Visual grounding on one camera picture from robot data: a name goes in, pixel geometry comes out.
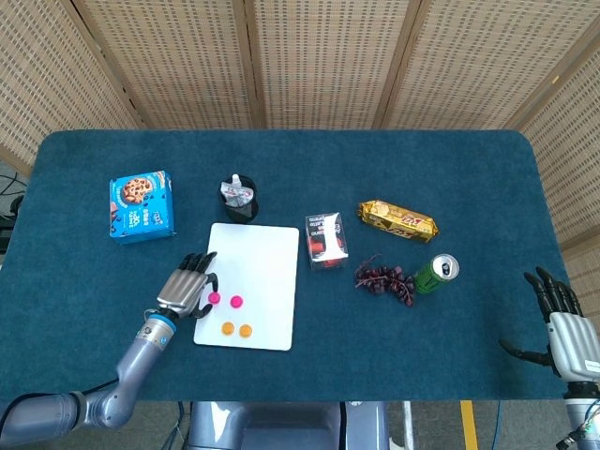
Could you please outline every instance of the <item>robot finger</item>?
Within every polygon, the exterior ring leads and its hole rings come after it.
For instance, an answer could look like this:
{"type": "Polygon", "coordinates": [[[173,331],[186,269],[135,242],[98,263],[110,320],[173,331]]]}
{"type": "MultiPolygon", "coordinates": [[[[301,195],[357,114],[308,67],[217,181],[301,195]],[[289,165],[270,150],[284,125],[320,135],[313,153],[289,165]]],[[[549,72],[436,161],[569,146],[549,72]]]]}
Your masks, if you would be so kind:
{"type": "Polygon", "coordinates": [[[208,305],[205,305],[202,309],[200,309],[195,315],[194,317],[196,319],[201,319],[202,317],[206,317],[206,315],[213,309],[213,306],[209,303],[208,305]]]}
{"type": "Polygon", "coordinates": [[[193,257],[193,253],[189,253],[188,255],[186,255],[184,260],[181,261],[181,264],[179,264],[179,270],[186,270],[186,268],[188,267],[189,260],[191,260],[193,257]]]}
{"type": "Polygon", "coordinates": [[[564,288],[564,290],[566,291],[568,297],[569,297],[569,301],[571,302],[571,304],[573,305],[573,308],[575,309],[575,313],[578,314],[581,317],[585,317],[583,315],[583,311],[581,310],[581,305],[579,304],[579,300],[577,295],[575,294],[575,292],[571,289],[570,286],[559,282],[559,284],[564,288]]]}
{"type": "Polygon", "coordinates": [[[544,322],[550,322],[550,314],[554,312],[555,309],[550,304],[550,300],[548,299],[548,294],[546,293],[546,289],[544,289],[544,285],[539,279],[528,272],[525,272],[523,276],[527,282],[533,286],[533,291],[537,296],[537,304],[542,311],[542,315],[544,316],[544,322]]]}
{"type": "Polygon", "coordinates": [[[208,268],[208,266],[210,265],[211,261],[213,261],[216,256],[217,256],[217,253],[215,251],[208,253],[201,260],[198,261],[198,263],[196,264],[196,268],[194,270],[196,272],[200,272],[201,274],[203,274],[206,271],[206,269],[208,268]]]}
{"type": "Polygon", "coordinates": [[[211,283],[213,285],[213,292],[218,291],[218,277],[217,274],[208,274],[208,279],[206,283],[211,283]]]}
{"type": "Polygon", "coordinates": [[[187,263],[186,269],[187,270],[196,270],[196,266],[202,259],[203,259],[203,255],[201,253],[198,253],[191,260],[189,260],[189,262],[187,263]]]}
{"type": "Polygon", "coordinates": [[[524,352],[505,339],[498,339],[498,343],[508,354],[523,361],[529,361],[530,363],[539,364],[540,366],[549,366],[552,364],[552,360],[548,353],[524,352]]]}
{"type": "Polygon", "coordinates": [[[562,302],[566,306],[567,312],[570,312],[571,314],[577,314],[575,311],[575,305],[573,305],[573,302],[569,298],[569,293],[564,288],[564,284],[562,284],[560,281],[556,282],[556,292],[561,297],[562,302]]]}
{"type": "Polygon", "coordinates": [[[552,275],[541,267],[535,267],[535,272],[537,272],[537,275],[542,279],[542,281],[544,281],[544,287],[546,288],[547,296],[550,299],[550,302],[556,308],[555,310],[567,312],[566,305],[563,303],[563,300],[556,290],[556,281],[554,281],[552,275]]]}

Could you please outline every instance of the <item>gold wrapper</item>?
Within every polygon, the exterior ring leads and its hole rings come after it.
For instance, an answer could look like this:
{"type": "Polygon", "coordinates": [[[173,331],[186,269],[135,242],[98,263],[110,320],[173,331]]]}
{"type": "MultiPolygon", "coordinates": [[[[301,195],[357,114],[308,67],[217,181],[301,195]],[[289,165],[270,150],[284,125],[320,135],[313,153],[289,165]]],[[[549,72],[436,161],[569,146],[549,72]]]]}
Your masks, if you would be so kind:
{"type": "Polygon", "coordinates": [[[357,213],[369,225],[408,239],[429,242],[439,232],[431,217],[381,200],[360,203],[357,213]]]}

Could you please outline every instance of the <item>snack box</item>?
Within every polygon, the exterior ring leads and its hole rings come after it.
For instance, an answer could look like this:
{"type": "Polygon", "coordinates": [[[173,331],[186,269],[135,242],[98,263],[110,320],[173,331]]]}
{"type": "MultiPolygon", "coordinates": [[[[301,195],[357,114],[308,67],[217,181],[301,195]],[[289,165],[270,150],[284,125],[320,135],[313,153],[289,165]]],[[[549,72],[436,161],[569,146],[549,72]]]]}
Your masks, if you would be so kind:
{"type": "Polygon", "coordinates": [[[340,213],[307,216],[307,246],[312,270],[343,267],[348,247],[340,213]]]}
{"type": "Polygon", "coordinates": [[[175,235],[171,177],[165,171],[111,180],[110,237],[119,244],[175,235]]]}

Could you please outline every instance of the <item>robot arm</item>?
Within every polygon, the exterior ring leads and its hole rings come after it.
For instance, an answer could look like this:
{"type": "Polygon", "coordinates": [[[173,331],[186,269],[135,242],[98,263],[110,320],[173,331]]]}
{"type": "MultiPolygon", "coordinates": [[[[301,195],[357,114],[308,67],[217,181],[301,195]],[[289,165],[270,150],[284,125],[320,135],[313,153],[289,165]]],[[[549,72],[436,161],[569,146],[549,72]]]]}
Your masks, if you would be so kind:
{"type": "Polygon", "coordinates": [[[576,294],[537,267],[536,277],[525,274],[537,296],[548,332],[546,353],[524,352],[506,340],[500,345],[523,361],[550,366],[567,383],[564,394],[573,431],[556,444],[564,450],[577,443],[579,450],[600,450],[600,342],[593,323],[583,316],[576,294]]]}
{"type": "Polygon", "coordinates": [[[120,428],[131,417],[140,388],[177,331],[179,319],[201,319],[212,305],[199,309],[204,286],[218,289],[215,274],[204,272],[216,253],[187,255],[171,274],[150,315],[116,367],[113,389],[69,394],[29,394],[0,404],[0,448],[47,441],[77,427],[120,428]]]}

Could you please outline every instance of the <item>grapes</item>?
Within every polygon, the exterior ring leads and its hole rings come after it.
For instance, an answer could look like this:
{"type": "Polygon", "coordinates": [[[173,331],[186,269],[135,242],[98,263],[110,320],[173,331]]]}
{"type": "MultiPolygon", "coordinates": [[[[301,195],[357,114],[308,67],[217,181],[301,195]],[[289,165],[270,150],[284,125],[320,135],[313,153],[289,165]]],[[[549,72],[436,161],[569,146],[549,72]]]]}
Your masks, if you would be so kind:
{"type": "Polygon", "coordinates": [[[386,265],[378,268],[369,267],[370,263],[378,256],[380,255],[370,257],[356,269],[354,272],[356,285],[354,287],[365,286],[374,294],[390,292],[399,302],[411,307],[413,305],[414,278],[412,276],[404,277],[402,267],[399,265],[394,268],[386,265]]]}

